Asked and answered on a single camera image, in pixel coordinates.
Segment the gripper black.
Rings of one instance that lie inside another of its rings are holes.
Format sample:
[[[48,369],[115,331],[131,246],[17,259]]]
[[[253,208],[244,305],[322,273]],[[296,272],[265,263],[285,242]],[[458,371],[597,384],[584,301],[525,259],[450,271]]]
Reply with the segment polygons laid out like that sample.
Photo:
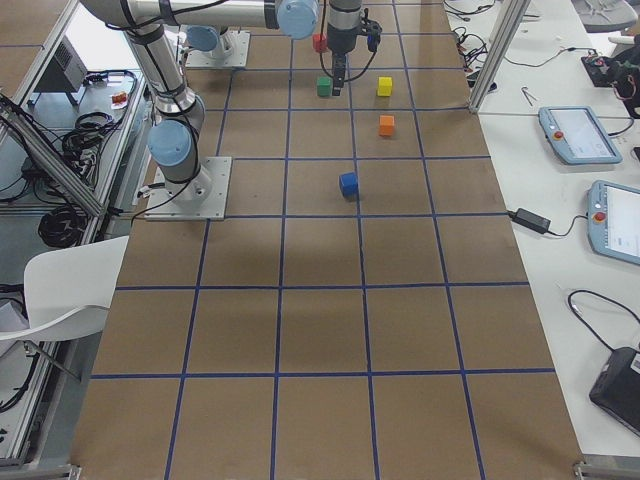
[[[332,54],[332,95],[339,96],[345,83],[346,54],[355,48],[361,18],[359,0],[330,0],[327,25]]]

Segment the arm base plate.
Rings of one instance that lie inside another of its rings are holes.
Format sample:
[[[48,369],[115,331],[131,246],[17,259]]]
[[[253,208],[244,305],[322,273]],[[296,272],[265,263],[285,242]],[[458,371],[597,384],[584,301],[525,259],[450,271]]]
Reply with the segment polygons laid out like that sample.
[[[168,183],[150,192],[147,211],[149,221],[200,221],[225,219],[231,157],[206,157],[200,172],[184,191],[183,185]]]
[[[227,30],[210,51],[189,47],[185,66],[188,69],[244,69],[248,60],[250,33],[245,30]]]

